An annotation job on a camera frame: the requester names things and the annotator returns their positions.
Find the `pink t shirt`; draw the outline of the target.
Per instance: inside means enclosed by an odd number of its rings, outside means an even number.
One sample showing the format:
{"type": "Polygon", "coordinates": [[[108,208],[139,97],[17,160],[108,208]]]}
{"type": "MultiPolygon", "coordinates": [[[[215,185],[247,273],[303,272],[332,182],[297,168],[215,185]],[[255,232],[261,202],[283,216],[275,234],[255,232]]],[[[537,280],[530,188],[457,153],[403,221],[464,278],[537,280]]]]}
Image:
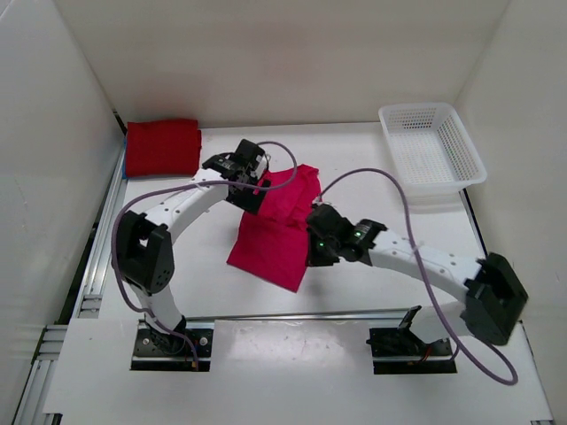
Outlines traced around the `pink t shirt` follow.
{"type": "Polygon", "coordinates": [[[270,190],[256,214],[244,213],[227,264],[291,292],[307,271],[307,224],[321,191],[319,170],[309,165],[265,174],[270,190]]]}

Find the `dark red t shirt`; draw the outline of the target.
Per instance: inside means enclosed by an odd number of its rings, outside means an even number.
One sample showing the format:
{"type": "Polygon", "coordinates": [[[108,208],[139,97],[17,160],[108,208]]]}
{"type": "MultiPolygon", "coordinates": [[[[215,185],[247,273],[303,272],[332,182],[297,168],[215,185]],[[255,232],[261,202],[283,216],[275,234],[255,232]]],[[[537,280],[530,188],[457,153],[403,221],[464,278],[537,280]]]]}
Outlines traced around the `dark red t shirt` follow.
{"type": "Polygon", "coordinates": [[[202,135],[197,120],[129,122],[128,178],[194,175],[200,168],[202,135]]]}

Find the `blue t shirt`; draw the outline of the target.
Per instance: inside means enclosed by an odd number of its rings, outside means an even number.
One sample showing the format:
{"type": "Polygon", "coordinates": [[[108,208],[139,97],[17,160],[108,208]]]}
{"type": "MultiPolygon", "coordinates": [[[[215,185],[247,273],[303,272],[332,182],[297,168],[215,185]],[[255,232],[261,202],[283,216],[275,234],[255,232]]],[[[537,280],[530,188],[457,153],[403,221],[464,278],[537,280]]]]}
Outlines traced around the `blue t shirt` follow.
{"type": "Polygon", "coordinates": [[[123,139],[123,159],[121,164],[121,178],[122,180],[128,179],[128,174],[126,170],[127,165],[127,153],[128,153],[128,137],[125,135],[123,139]]]}

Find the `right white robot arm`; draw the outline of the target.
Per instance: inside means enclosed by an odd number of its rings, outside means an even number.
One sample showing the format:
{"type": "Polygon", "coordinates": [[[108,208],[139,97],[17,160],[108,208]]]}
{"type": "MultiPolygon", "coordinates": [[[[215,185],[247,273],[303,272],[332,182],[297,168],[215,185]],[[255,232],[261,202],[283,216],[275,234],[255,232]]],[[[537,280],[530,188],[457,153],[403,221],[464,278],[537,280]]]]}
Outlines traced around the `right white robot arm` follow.
{"type": "Polygon", "coordinates": [[[313,205],[307,216],[310,267],[329,267],[340,260],[392,270],[442,290],[454,298],[441,310],[459,336],[474,336],[503,346],[529,299],[509,261],[491,252],[483,259],[422,246],[386,225],[361,220],[356,224],[328,204],[313,205]]]}

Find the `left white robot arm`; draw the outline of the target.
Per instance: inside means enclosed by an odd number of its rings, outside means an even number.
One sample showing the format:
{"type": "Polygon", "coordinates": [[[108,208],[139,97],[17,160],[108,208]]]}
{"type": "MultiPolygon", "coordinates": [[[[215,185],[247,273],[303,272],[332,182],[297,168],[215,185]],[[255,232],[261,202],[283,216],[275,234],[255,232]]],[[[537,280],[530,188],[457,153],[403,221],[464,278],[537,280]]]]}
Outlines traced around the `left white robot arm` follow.
{"type": "Polygon", "coordinates": [[[175,271],[174,244],[211,207],[228,202],[255,213],[270,188],[263,178],[268,156],[261,144],[242,140],[233,152],[207,159],[190,181],[162,189],[155,206],[134,212],[125,205],[113,225],[111,265],[122,299],[144,317],[151,341],[167,354],[191,350],[186,319],[169,283],[175,271]]]}

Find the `white plastic basket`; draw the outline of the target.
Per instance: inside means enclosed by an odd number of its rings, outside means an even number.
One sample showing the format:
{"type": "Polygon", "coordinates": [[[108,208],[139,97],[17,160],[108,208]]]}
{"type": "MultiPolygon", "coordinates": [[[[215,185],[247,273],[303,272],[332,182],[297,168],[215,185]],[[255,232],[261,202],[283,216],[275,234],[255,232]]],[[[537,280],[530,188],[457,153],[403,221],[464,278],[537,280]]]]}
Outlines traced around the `white plastic basket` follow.
{"type": "Polygon", "coordinates": [[[452,105],[393,104],[381,107],[378,117],[408,197],[450,197],[486,180],[483,161],[452,105]]]}

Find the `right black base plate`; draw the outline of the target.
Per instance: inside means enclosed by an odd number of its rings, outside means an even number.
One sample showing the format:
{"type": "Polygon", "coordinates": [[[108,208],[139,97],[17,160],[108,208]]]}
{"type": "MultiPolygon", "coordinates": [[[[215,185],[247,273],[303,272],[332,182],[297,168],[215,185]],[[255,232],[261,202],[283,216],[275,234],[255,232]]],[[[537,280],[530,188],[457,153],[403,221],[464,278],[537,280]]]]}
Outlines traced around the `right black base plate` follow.
{"type": "Polygon", "coordinates": [[[370,347],[374,375],[450,375],[457,373],[453,350],[448,338],[425,343],[412,331],[411,325],[420,305],[411,307],[400,323],[391,328],[369,329],[366,344],[370,347]]]}

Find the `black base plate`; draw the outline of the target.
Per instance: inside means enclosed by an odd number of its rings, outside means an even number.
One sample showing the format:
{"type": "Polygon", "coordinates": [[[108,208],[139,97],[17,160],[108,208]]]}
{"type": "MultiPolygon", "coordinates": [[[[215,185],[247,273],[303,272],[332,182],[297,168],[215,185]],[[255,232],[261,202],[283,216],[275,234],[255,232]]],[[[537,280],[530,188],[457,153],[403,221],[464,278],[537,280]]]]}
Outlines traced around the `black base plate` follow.
{"type": "Polygon", "coordinates": [[[411,325],[420,305],[411,307],[400,323],[391,328],[369,329],[366,344],[370,347],[374,375],[450,375],[457,373],[453,350],[448,338],[425,343],[412,331],[411,325]]]}
{"type": "Polygon", "coordinates": [[[184,342],[175,343],[162,350],[151,328],[139,328],[132,351],[130,369],[156,372],[209,372],[213,349],[212,328],[187,328],[187,337],[193,342],[198,361],[191,348],[184,342]]]}

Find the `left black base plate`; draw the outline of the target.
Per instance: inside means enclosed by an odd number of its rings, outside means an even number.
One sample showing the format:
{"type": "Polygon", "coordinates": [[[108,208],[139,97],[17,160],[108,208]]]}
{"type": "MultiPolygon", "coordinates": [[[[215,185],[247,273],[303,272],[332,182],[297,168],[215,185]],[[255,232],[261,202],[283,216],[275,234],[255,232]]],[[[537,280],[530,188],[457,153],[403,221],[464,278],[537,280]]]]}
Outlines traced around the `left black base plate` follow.
{"type": "Polygon", "coordinates": [[[187,337],[193,342],[198,361],[191,348],[184,342],[175,343],[162,350],[151,328],[139,328],[132,351],[130,369],[156,372],[209,372],[213,349],[212,328],[187,328],[187,337]]]}

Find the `aluminium frame rail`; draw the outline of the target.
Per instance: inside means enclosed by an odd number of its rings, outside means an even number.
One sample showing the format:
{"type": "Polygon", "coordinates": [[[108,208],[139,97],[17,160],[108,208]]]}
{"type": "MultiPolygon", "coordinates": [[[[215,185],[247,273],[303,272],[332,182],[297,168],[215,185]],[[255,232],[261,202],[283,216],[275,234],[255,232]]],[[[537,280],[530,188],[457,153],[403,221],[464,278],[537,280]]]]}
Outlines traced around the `aluminium frame rail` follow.
{"type": "MultiPolygon", "coordinates": [[[[308,270],[298,292],[263,282],[226,264],[235,241],[240,213],[217,205],[179,239],[173,281],[175,301],[200,325],[220,321],[359,322],[364,313],[379,313],[383,321],[399,319],[412,305],[428,305],[424,286],[402,274],[344,262],[308,270]]],[[[65,424],[58,413],[43,409],[63,348],[75,320],[133,320],[138,317],[120,299],[113,282],[105,284],[97,318],[73,319],[55,329],[56,354],[37,361],[26,388],[19,424],[65,424]]]]}

